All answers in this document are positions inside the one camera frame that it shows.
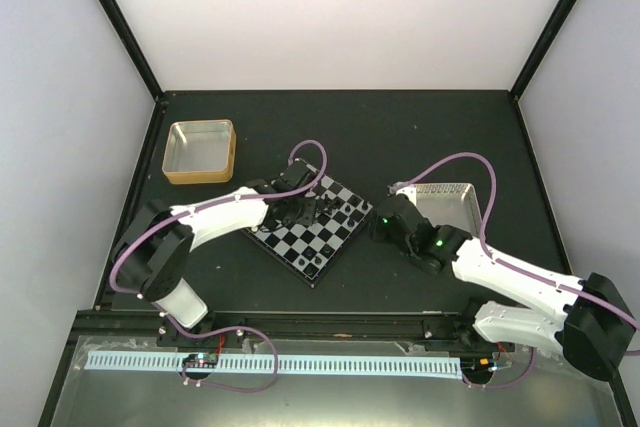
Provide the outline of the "pink metal tin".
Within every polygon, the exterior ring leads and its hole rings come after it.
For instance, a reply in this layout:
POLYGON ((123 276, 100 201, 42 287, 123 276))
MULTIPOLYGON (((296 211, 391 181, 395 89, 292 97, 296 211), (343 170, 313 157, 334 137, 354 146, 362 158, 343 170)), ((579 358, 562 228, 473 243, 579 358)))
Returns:
POLYGON ((481 213, 471 183, 421 183, 403 193, 432 225, 451 225, 479 236, 481 213))

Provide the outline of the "black white chess board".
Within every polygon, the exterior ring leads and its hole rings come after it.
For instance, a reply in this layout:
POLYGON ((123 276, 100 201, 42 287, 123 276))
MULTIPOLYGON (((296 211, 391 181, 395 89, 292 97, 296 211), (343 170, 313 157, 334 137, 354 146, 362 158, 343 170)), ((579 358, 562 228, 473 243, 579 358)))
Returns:
POLYGON ((273 200, 264 223, 244 234, 315 287, 371 212, 370 202, 325 174, 305 194, 273 200))

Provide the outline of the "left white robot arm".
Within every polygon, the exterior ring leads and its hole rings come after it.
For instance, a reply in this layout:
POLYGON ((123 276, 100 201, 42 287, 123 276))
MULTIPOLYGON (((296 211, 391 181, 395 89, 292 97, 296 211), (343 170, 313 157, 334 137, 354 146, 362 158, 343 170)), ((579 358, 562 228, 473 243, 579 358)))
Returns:
POLYGON ((179 324, 179 333, 191 345, 207 344, 215 323, 207 316, 206 302, 184 278, 188 256, 232 232, 279 223, 290 205, 320 183, 325 170, 315 173, 303 161, 292 161, 272 182, 256 181, 195 204, 148 204, 112 251, 110 287, 155 305, 179 324))

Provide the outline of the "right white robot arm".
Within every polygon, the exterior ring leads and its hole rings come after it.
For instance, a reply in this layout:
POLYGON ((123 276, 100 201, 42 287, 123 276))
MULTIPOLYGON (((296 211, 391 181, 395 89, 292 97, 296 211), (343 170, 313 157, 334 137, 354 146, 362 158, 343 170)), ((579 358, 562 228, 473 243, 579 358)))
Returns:
POLYGON ((520 344, 560 354, 586 376, 610 382, 639 328, 609 278, 558 274, 495 251, 467 231, 432 224, 403 194, 379 205, 371 237, 428 274, 447 272, 514 301, 488 301, 457 321, 456 341, 467 350, 520 344))

